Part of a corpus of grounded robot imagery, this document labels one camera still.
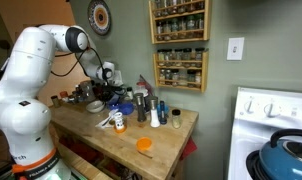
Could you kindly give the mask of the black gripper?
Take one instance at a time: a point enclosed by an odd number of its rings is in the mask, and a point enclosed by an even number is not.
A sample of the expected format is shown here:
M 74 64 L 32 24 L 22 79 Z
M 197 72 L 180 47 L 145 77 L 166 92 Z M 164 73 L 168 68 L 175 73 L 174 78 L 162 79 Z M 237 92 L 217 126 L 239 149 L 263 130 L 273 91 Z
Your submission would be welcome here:
M 123 95 L 124 89 L 118 86 L 98 84 L 97 98 L 101 101 L 109 101 L 114 95 Z

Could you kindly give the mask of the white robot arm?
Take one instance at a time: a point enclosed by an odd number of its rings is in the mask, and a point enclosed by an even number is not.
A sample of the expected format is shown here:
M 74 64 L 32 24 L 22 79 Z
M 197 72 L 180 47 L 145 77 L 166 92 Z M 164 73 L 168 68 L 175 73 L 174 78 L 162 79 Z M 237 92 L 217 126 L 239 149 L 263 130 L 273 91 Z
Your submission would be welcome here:
M 49 133 L 51 111 L 37 99 L 56 52 L 79 55 L 85 75 L 109 81 L 114 64 L 95 59 L 96 47 L 79 26 L 28 27 L 18 37 L 0 80 L 0 130 L 14 160 L 12 173 L 25 180 L 70 180 Z

